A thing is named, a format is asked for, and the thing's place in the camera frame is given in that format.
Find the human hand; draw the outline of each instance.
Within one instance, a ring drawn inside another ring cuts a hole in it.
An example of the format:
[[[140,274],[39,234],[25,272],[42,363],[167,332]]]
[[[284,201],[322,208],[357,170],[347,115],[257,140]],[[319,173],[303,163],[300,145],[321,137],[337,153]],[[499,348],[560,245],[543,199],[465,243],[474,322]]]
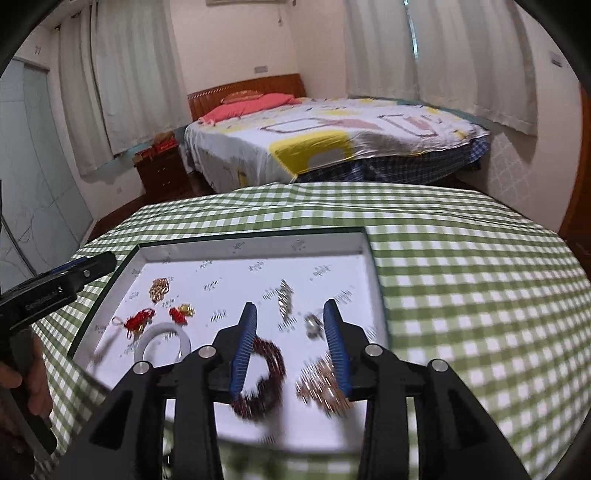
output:
[[[0,362],[0,385],[4,388],[17,388],[22,383],[22,376],[12,370],[6,364]],[[43,344],[41,339],[33,334],[33,363],[27,377],[25,385],[29,391],[28,408],[33,415],[38,415],[46,419],[53,409],[53,401],[49,393],[47,384],[47,372],[45,362],[43,361]],[[20,442],[17,441],[20,435],[17,425],[13,419],[8,417],[0,403],[0,436],[12,437],[13,447],[19,451]]]

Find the red tassel charm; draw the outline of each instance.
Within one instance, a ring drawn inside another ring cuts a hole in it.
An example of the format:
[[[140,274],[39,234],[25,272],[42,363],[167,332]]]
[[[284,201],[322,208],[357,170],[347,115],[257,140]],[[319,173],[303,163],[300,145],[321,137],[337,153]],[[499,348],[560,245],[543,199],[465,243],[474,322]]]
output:
[[[156,312],[153,309],[144,309],[135,316],[130,317],[124,324],[125,328],[127,328],[127,337],[131,338],[133,333],[141,335],[146,324],[152,321],[154,315],[156,315]]]
[[[187,324],[187,319],[185,318],[185,315],[183,315],[178,309],[173,307],[168,311],[168,313],[173,318],[173,322],[177,325],[184,326]]]

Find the wooden headboard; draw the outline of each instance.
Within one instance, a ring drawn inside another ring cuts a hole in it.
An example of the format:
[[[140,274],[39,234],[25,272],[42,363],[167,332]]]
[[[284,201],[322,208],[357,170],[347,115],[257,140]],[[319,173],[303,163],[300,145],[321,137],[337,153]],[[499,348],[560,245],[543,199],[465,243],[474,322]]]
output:
[[[220,102],[230,93],[240,90],[258,90],[261,93],[290,93],[296,98],[306,96],[304,83],[301,81],[299,73],[228,83],[189,95],[189,107],[193,121],[196,122],[200,117],[219,106]]]

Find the silver screw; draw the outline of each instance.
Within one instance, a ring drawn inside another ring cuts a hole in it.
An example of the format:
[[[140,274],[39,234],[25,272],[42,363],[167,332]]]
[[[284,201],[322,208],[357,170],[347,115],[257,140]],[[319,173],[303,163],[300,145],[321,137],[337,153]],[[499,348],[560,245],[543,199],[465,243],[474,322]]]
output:
[[[134,365],[134,374],[143,375],[150,370],[150,364],[148,362],[137,362]]]
[[[439,373],[445,372],[447,371],[447,369],[449,368],[449,365],[447,364],[447,362],[445,360],[441,360],[440,358],[436,358],[435,360],[433,360],[433,362],[431,362],[431,367]]]
[[[202,346],[199,349],[199,356],[201,358],[211,358],[213,357],[215,354],[217,353],[217,350],[215,349],[215,347],[212,347],[211,345],[207,345],[207,346]]]
[[[371,345],[365,347],[365,353],[367,353],[369,356],[380,356],[382,353],[384,353],[384,349],[379,345],[372,343]]]

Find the blue plaid bed skirt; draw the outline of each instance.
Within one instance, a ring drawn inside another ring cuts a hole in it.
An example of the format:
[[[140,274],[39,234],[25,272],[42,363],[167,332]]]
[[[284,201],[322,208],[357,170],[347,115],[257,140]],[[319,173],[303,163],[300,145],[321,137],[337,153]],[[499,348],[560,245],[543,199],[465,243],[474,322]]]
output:
[[[478,170],[479,160],[490,149],[488,137],[477,138],[458,148],[415,157],[378,157],[342,162],[299,175],[295,182],[375,181],[427,185],[463,168]]]

